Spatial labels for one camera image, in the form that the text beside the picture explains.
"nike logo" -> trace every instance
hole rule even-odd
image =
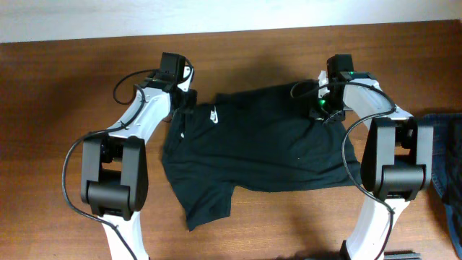
[[[210,111],[210,120],[214,122],[215,124],[218,124],[218,113],[217,113],[217,107],[214,106],[215,111]]]

